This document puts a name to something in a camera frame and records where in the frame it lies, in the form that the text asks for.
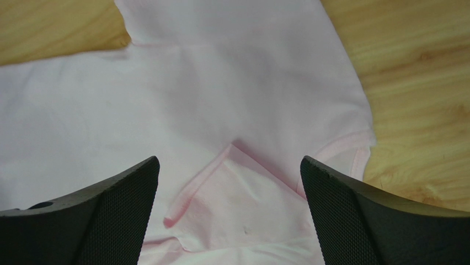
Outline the pink t-shirt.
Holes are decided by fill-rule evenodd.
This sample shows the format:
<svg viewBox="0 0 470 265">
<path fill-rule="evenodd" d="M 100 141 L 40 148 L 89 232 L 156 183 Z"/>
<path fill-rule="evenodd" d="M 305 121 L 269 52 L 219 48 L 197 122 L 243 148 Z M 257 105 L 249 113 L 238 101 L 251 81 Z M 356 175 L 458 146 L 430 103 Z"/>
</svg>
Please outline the pink t-shirt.
<svg viewBox="0 0 470 265">
<path fill-rule="evenodd" d="M 132 43 L 1 67 L 1 209 L 156 156 L 141 264 L 323 264 L 304 156 L 362 179 L 368 100 L 320 1 L 117 1 Z"/>
</svg>

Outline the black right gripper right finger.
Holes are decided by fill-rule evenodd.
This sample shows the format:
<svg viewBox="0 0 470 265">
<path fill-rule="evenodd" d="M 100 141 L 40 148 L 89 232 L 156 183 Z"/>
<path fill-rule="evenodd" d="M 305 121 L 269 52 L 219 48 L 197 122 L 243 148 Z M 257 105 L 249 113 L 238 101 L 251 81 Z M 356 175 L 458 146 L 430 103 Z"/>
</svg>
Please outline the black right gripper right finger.
<svg viewBox="0 0 470 265">
<path fill-rule="evenodd" d="M 326 264 L 469 263 L 469 212 L 399 197 L 309 156 L 300 172 Z"/>
</svg>

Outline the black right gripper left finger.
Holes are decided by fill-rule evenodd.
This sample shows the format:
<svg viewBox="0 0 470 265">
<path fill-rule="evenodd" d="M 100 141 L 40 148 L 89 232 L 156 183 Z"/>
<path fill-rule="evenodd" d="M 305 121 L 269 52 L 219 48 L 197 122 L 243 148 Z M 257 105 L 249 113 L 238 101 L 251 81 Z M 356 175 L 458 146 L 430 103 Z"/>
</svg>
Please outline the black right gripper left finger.
<svg viewBox="0 0 470 265">
<path fill-rule="evenodd" d="M 152 156 L 29 209 L 1 212 L 2 264 L 137 264 L 158 187 Z"/>
</svg>

